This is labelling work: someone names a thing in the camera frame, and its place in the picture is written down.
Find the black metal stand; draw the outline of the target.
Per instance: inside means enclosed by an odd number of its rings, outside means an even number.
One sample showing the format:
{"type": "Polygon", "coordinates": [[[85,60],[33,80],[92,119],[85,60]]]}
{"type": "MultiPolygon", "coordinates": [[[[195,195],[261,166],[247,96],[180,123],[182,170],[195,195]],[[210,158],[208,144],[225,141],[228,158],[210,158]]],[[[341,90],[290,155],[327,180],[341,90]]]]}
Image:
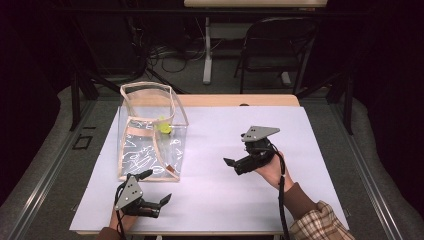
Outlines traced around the black metal stand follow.
{"type": "Polygon", "coordinates": [[[74,131],[81,120],[80,93],[88,100],[96,100],[99,93],[94,84],[95,74],[93,71],[84,69],[76,71],[71,78],[71,100],[72,100],[72,125],[74,131]]]}
{"type": "Polygon", "coordinates": [[[329,85],[330,90],[326,95],[326,101],[330,104],[337,104],[343,98],[342,123],[346,131],[352,135],[352,105],[353,105],[353,78],[351,71],[341,71],[332,74],[330,77],[316,83],[305,90],[296,93],[298,99],[305,98],[318,91],[322,87],[329,85]]]}

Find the transparent bag with beige trim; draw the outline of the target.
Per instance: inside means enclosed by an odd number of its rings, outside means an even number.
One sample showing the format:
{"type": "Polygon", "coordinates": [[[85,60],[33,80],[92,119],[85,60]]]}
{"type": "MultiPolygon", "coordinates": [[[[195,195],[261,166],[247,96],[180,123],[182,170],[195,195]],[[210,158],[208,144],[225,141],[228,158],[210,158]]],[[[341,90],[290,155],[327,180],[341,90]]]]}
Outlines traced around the transparent bag with beige trim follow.
{"type": "Polygon", "coordinates": [[[189,121],[184,107],[168,85],[155,82],[125,84],[120,88],[118,110],[118,176],[139,174],[148,169],[149,181],[179,181],[189,121]],[[162,134],[160,118],[172,127],[162,134]]]}

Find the white desk with wooden top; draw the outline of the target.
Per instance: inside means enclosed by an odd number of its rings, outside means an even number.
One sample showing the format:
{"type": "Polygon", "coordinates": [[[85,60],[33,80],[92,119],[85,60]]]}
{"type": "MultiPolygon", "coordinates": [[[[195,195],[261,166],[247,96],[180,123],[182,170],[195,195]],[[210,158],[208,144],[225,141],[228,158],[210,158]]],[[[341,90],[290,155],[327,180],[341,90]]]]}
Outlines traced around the white desk with wooden top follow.
{"type": "MultiPolygon", "coordinates": [[[[189,8],[324,8],[328,0],[184,0],[184,6],[189,8]]],[[[242,23],[215,23],[209,17],[205,18],[204,42],[205,64],[203,83],[208,85],[212,79],[212,39],[242,39],[250,25],[242,23]]]]}

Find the yellow plastic shuttlecock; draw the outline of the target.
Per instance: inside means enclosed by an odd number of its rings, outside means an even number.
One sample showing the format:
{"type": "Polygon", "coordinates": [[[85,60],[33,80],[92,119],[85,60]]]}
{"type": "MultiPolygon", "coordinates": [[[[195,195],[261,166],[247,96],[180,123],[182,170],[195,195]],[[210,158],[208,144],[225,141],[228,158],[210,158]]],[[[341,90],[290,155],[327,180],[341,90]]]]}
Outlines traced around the yellow plastic shuttlecock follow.
{"type": "Polygon", "coordinates": [[[172,132],[172,127],[168,122],[164,122],[164,118],[161,117],[160,118],[161,123],[159,123],[157,125],[158,130],[162,133],[162,134],[170,134],[172,132]]]}

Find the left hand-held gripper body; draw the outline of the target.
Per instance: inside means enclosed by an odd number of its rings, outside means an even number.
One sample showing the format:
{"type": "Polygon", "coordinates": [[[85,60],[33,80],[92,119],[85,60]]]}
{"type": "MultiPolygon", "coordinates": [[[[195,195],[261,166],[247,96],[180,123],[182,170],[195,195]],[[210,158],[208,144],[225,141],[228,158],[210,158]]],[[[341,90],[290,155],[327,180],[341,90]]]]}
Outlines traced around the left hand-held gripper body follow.
{"type": "Polygon", "coordinates": [[[161,205],[146,202],[136,174],[129,173],[126,180],[118,186],[115,194],[114,210],[124,215],[158,218],[161,205]]]}

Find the black folding chair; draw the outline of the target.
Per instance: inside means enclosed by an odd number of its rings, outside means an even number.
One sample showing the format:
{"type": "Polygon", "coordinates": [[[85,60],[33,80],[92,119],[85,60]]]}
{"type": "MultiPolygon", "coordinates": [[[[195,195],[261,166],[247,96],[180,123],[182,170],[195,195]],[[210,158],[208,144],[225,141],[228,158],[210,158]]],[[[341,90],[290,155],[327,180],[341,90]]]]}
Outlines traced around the black folding chair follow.
{"type": "Polygon", "coordinates": [[[296,72],[295,94],[299,87],[306,53],[319,23],[309,18],[270,17],[254,23],[246,32],[234,76],[241,71],[240,93],[244,92],[245,73],[281,75],[296,72]]]}

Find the person's left hand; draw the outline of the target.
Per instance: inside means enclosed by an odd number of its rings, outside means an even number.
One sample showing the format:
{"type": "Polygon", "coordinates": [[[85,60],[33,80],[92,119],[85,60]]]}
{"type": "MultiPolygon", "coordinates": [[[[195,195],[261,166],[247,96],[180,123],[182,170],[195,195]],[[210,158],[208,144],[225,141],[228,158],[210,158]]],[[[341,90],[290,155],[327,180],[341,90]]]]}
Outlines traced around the person's left hand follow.
{"type": "Polygon", "coordinates": [[[118,230],[120,227],[123,231],[129,231],[136,223],[137,219],[137,216],[124,215],[122,212],[113,210],[109,227],[114,230],[118,230]]]}

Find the person's right hand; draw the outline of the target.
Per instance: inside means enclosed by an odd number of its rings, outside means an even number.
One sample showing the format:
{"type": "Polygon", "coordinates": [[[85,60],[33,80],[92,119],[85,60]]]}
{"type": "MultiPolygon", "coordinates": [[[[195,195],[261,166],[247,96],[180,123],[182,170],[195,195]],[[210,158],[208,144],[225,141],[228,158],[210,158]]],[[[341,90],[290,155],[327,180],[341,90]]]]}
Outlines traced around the person's right hand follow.
{"type": "Polygon", "coordinates": [[[293,187],[294,181],[292,180],[288,169],[285,169],[284,171],[281,170],[281,156],[281,152],[275,154],[268,164],[257,168],[256,172],[276,189],[279,189],[281,184],[284,184],[284,191],[287,192],[293,187]]]}

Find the grey metal floor rail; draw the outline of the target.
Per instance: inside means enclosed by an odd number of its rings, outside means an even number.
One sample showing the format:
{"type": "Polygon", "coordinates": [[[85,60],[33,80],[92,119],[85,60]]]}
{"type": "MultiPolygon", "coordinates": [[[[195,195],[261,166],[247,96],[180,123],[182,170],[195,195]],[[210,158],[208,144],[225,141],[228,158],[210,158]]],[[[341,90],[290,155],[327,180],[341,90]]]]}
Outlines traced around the grey metal floor rail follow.
{"type": "Polygon", "coordinates": [[[342,132],[344,139],[347,141],[349,148],[354,155],[354,162],[357,168],[357,172],[370,202],[374,208],[374,211],[382,225],[382,228],[387,236],[388,240],[404,240],[394,218],[391,214],[387,202],[385,201],[380,189],[378,188],[374,177],[366,163],[366,160],[360,151],[359,146],[352,134],[348,132],[343,122],[343,113],[341,108],[337,104],[329,105],[333,116],[336,118],[336,122],[342,132]]]}
{"type": "Polygon", "coordinates": [[[66,114],[59,115],[8,203],[16,218],[5,240],[92,239],[70,226],[104,140],[105,130],[96,121],[99,116],[98,103],[88,101],[81,122],[71,131],[66,114]]]}

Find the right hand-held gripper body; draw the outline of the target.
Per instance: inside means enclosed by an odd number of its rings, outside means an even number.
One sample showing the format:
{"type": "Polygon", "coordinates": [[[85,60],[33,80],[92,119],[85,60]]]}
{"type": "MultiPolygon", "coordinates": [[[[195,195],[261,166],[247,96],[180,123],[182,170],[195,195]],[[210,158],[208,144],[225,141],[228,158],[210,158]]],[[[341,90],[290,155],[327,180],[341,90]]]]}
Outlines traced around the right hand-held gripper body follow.
{"type": "Polygon", "coordinates": [[[267,165],[277,153],[268,137],[279,131],[275,127],[251,126],[242,134],[242,142],[248,155],[234,162],[235,172],[241,175],[267,165]]]}

